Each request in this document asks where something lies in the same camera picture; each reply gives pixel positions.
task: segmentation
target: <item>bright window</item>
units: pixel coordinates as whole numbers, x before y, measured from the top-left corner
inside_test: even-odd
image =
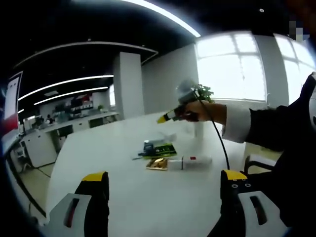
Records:
[[[199,83],[215,99],[266,101],[262,61],[251,33],[212,36],[197,42]]]
[[[115,105],[115,94],[114,94],[114,86],[110,86],[110,105]]]
[[[275,38],[284,59],[289,104],[291,104],[300,97],[307,77],[316,71],[315,63],[303,44],[280,35],[275,35]]]

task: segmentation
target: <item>led light strip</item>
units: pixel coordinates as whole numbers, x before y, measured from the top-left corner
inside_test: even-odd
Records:
[[[48,99],[36,102],[34,105],[38,105],[40,103],[43,103],[43,102],[46,102],[46,101],[49,101],[49,100],[53,100],[53,99],[56,99],[56,98],[59,98],[59,97],[63,97],[63,96],[66,96],[66,95],[72,95],[72,94],[77,94],[77,93],[82,93],[82,92],[92,91],[92,90],[102,90],[102,89],[107,89],[107,88],[108,88],[107,86],[104,86],[104,87],[97,87],[97,88],[86,89],[86,90],[78,90],[78,91],[74,91],[74,92],[70,92],[70,93],[66,93],[66,94],[62,94],[62,95],[57,95],[57,96],[54,96],[54,97],[51,97],[51,98],[48,98]]]
[[[18,101],[24,99],[25,97],[28,97],[29,95],[32,95],[36,92],[39,92],[41,90],[45,90],[47,88],[50,88],[50,87],[53,87],[53,86],[57,86],[57,85],[61,85],[61,84],[65,84],[65,83],[69,83],[69,82],[73,82],[73,81],[78,81],[78,80],[87,80],[87,79],[95,79],[95,78],[112,78],[114,77],[113,75],[102,75],[102,76],[94,76],[94,77],[86,77],[86,78],[77,78],[77,79],[71,79],[71,80],[66,80],[66,81],[62,81],[62,82],[59,82],[59,83],[55,83],[55,84],[52,84],[52,85],[48,85],[48,86],[45,86],[45,87],[42,87],[40,89],[37,89],[35,91],[32,91],[26,95],[23,95],[22,97],[20,97],[18,99]]]
[[[189,26],[187,23],[185,23],[183,20],[181,20],[180,18],[176,17],[175,15],[171,14],[170,12],[166,11],[165,9],[156,6],[150,2],[144,1],[144,0],[121,0],[121,1],[126,1],[126,2],[130,2],[133,4],[137,4],[140,6],[143,6],[145,8],[148,8],[150,10],[153,10],[167,18],[169,18],[170,20],[174,21],[175,23],[179,24],[180,26],[182,26],[184,29],[186,29],[187,31],[189,31],[192,35],[194,35],[195,37],[200,37],[201,35],[195,30],[193,29],[191,26]]]

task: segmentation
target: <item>white pillar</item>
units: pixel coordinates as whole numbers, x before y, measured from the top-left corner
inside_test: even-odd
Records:
[[[111,106],[111,104],[110,104],[110,89],[103,92],[103,97],[104,97],[104,108],[109,109]]]
[[[273,36],[254,35],[266,76],[268,106],[288,105],[288,85],[284,60]]]
[[[121,119],[144,115],[139,54],[120,52],[114,60],[115,107]]]

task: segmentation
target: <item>yellow nozzle tip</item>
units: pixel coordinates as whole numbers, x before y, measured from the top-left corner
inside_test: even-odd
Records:
[[[166,122],[163,116],[157,120],[157,123],[163,123],[163,122]]]

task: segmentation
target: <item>black cable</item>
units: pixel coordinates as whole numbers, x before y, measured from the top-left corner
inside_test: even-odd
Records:
[[[26,195],[26,197],[28,198],[28,200],[33,204],[33,206],[44,216],[46,217],[46,212],[41,208],[41,206],[36,202],[36,200],[33,198],[33,196],[30,194],[30,192],[28,191],[28,189],[25,187],[19,173],[17,172],[17,170],[15,169],[15,166],[13,164],[13,161],[11,159],[11,157],[9,155],[6,155],[5,158],[8,161],[9,164],[9,168],[14,176],[14,178],[16,179],[17,184],[20,186],[20,188],[22,189],[22,191],[24,192],[24,194]]]
[[[223,147],[223,151],[224,151],[224,154],[225,154],[225,159],[226,159],[226,165],[227,165],[227,169],[230,169],[230,166],[229,166],[229,160],[228,160],[228,155],[227,155],[227,152],[226,152],[226,149],[225,149],[225,145],[224,145],[224,142],[223,142],[223,139],[215,125],[215,122],[214,122],[214,119],[213,119],[213,116],[211,115],[211,112],[207,109],[207,107],[205,106],[205,104],[199,99],[198,95],[196,94],[196,92],[194,91],[194,95],[196,96],[197,100],[201,103],[202,107],[204,108],[205,112],[207,113],[207,115],[210,117],[214,127],[215,127],[215,130],[216,130],[216,133],[219,137],[219,140],[221,141],[221,144],[222,144],[222,147]]]
[[[29,203],[29,215],[31,215],[31,202]]]
[[[48,178],[50,178],[50,176],[48,174],[46,174],[44,171],[40,170],[39,168],[35,168],[37,169],[38,171],[42,172],[44,175],[46,175]]]

